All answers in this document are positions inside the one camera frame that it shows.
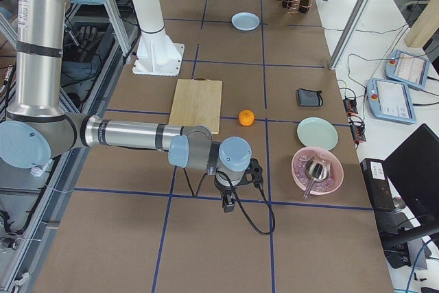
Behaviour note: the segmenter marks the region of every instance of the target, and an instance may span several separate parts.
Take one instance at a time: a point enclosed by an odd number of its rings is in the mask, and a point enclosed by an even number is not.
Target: mint green plate
[[[306,147],[320,147],[331,150],[337,145],[338,133],[328,121],[310,117],[302,120],[297,127],[300,142]]]

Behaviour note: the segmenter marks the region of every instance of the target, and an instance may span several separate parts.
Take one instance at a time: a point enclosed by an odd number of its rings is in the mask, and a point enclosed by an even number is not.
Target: white pole
[[[178,75],[185,46],[166,35],[159,0],[132,0],[142,31],[133,72]]]

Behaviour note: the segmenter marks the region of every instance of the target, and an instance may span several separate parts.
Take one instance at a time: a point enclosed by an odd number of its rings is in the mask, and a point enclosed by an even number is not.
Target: black monitor
[[[427,124],[420,125],[389,155],[383,167],[421,223],[421,228],[406,232],[401,242],[430,235],[432,239],[438,239],[436,245],[439,247],[439,137]]]

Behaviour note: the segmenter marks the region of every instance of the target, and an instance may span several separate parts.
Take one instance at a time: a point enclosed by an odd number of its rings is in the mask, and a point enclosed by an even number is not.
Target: pink bowl
[[[291,173],[293,174],[294,182],[301,188],[303,191],[306,189],[306,186],[302,183],[306,180],[306,183],[309,182],[308,178],[303,179],[301,181],[296,175],[296,172],[300,175],[300,171],[305,172],[303,169],[296,168],[296,171],[294,169],[294,163],[299,162],[299,157],[311,157],[314,154],[317,154],[320,158],[330,161],[331,162],[331,178],[333,179],[333,185],[331,185],[327,190],[325,191],[314,191],[314,189],[319,189],[319,183],[314,183],[313,189],[311,190],[311,195],[326,195],[330,194],[331,192],[334,192],[338,188],[340,188],[340,185],[342,185],[344,172],[343,167],[340,161],[337,159],[336,156],[334,156],[331,152],[328,150],[319,148],[319,147],[305,147],[300,149],[295,153],[293,156],[293,160],[291,161]]]

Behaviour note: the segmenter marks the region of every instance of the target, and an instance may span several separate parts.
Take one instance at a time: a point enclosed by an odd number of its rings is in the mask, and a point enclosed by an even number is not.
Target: white desk
[[[323,27],[344,29],[344,26],[346,25],[356,1],[357,0],[316,0]],[[396,29],[404,24],[405,20],[393,0],[372,0],[357,29],[383,32]],[[342,61],[336,69],[337,78],[345,81],[347,83],[347,87],[353,89],[357,96],[363,95],[364,88],[348,78],[348,55],[357,54],[368,59],[387,58],[389,54],[386,54],[385,51],[391,45],[398,32],[399,31],[389,32],[387,34],[355,32],[351,43],[346,49]],[[326,40],[331,54],[337,45],[340,35],[341,32],[339,31],[325,31]],[[413,54],[424,54],[422,49],[413,49],[407,47],[403,37],[398,42],[396,48],[406,50]],[[385,61],[381,61],[381,63],[379,61],[368,62],[355,56],[351,56],[349,65],[351,68],[351,76],[365,86],[367,85],[367,82],[371,78],[372,73],[377,65],[379,65],[379,67],[376,70],[374,77],[385,77]],[[429,75],[436,78],[438,77],[432,66],[429,68]],[[428,80],[425,90],[438,94],[439,82]],[[412,96],[413,103],[432,103],[439,101],[437,97],[419,91],[410,90],[410,94]],[[359,116],[362,117],[366,122],[367,138],[367,142],[360,144],[358,147],[357,155],[359,161],[366,157],[385,159],[408,136],[410,136],[421,123],[427,123],[427,125],[436,134],[439,134],[439,104],[435,106],[415,107],[417,122],[414,125],[397,124],[390,121],[375,119],[372,116],[367,104],[364,106],[363,113],[362,98],[358,99],[357,107],[359,109]],[[397,192],[393,188],[392,193],[397,196]],[[413,217],[410,211],[407,211],[407,216],[409,218]],[[432,249],[434,256],[438,257],[439,251],[436,246],[431,243],[429,247]],[[416,274],[419,278],[427,277],[428,280],[422,283],[419,281],[412,281],[410,286],[411,290],[420,292],[420,288],[423,286],[439,290],[439,262],[427,260],[427,265],[429,270],[424,272],[416,271]],[[411,268],[408,267],[394,270],[389,266],[390,275],[395,288],[405,289],[410,270]]]

